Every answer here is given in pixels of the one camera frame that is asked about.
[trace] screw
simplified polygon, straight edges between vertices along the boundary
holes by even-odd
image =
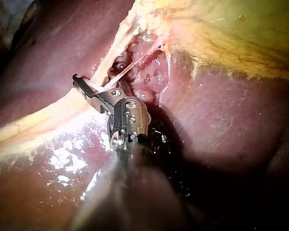
[[[119,91],[119,90],[113,90],[113,91],[111,92],[111,95],[112,95],[112,96],[120,96],[120,95],[121,95],[121,91]]]

